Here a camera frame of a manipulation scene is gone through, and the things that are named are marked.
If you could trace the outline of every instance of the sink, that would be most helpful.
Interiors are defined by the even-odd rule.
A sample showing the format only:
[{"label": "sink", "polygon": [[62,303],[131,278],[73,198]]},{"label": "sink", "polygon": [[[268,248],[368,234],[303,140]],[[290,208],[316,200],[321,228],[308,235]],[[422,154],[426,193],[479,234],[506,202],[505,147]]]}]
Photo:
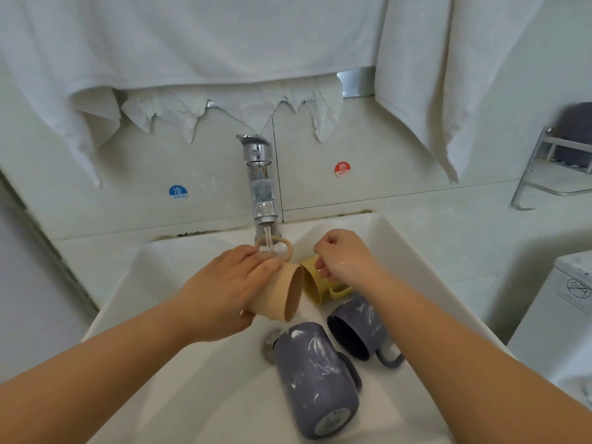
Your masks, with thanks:
[{"label": "sink", "polygon": [[[446,287],[393,226],[377,214],[343,216],[282,225],[292,241],[292,261],[333,228],[356,231],[375,258],[445,311],[506,350],[486,325]],[[115,294],[85,338],[96,335],[172,296],[195,271],[222,251],[252,243],[254,228],[155,241],[142,247]],[[326,327],[338,301],[320,308],[302,296],[290,324],[255,318],[246,331],[214,343],[186,347],[136,393],[91,443],[300,443],[277,370],[263,357],[265,336],[278,327],[316,321]],[[343,351],[335,344],[338,351]],[[451,442],[431,397],[408,363],[393,371],[354,360],[364,387],[358,414],[339,443]]]}]

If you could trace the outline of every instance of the blue sticker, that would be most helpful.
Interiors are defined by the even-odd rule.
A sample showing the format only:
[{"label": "blue sticker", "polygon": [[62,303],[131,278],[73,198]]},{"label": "blue sticker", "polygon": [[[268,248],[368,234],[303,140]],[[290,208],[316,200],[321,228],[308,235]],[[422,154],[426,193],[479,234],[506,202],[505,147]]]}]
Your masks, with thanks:
[{"label": "blue sticker", "polygon": [[169,196],[173,199],[187,199],[187,189],[182,185],[174,185],[169,188]]}]

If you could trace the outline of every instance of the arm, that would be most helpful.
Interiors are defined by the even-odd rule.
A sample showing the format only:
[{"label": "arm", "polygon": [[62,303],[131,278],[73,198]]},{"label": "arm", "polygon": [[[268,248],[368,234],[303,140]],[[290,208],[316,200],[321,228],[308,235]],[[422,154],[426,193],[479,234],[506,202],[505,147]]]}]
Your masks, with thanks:
[{"label": "arm", "polygon": [[256,251],[226,251],[170,301],[0,385],[2,442],[84,443],[183,347],[249,327],[243,309],[282,265]]},{"label": "arm", "polygon": [[316,268],[361,291],[459,443],[591,443],[592,414],[380,268],[353,232],[329,231]]}]

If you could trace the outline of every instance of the faucet spout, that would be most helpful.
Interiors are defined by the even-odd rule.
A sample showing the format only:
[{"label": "faucet spout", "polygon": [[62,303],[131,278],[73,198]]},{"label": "faucet spout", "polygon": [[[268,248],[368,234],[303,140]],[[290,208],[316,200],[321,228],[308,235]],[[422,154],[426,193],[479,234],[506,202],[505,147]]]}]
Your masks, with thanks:
[{"label": "faucet spout", "polygon": [[236,138],[243,145],[243,158],[247,163],[256,238],[263,235],[264,223],[271,223],[272,233],[277,235],[278,208],[271,174],[271,145],[260,135],[237,135]]}]

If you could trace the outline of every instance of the running water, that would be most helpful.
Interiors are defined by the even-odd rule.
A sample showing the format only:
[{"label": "running water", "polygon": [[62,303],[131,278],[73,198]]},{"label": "running water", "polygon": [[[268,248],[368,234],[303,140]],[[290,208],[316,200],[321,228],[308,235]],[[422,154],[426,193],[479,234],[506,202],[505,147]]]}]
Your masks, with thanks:
[{"label": "running water", "polygon": [[263,231],[265,232],[265,243],[268,252],[273,252],[273,240],[271,239],[271,223],[263,224]]}]

